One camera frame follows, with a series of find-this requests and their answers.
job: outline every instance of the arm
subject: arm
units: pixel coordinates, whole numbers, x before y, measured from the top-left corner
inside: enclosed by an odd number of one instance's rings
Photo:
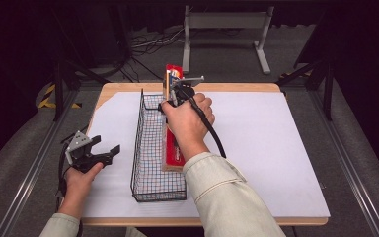
[[[211,124],[211,99],[194,96]],[[162,110],[187,163],[184,167],[206,236],[284,236],[261,198],[226,159],[209,153],[203,139],[207,129],[185,102],[177,108],[164,103]]]
[[[57,213],[47,221],[40,236],[74,237],[77,235],[86,196],[91,189],[92,181],[102,169],[103,164],[98,163],[86,174],[75,169],[69,169],[66,172],[66,196]]]

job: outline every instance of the black wire basket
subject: black wire basket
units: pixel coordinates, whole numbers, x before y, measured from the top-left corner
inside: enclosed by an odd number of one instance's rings
[[[166,128],[165,116],[158,111],[162,101],[163,95],[141,93],[130,184],[137,202],[187,199],[184,175],[162,171]]]

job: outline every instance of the white paper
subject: white paper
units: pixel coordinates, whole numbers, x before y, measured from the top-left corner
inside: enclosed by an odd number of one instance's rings
[[[214,129],[226,155],[274,217],[329,217],[329,211],[282,93],[204,92],[213,100]],[[96,178],[84,217],[198,217],[193,199],[138,203],[130,179],[140,92],[120,92],[94,113],[88,136],[100,135],[94,154],[120,144],[120,153]],[[211,152],[217,145],[211,135]]]

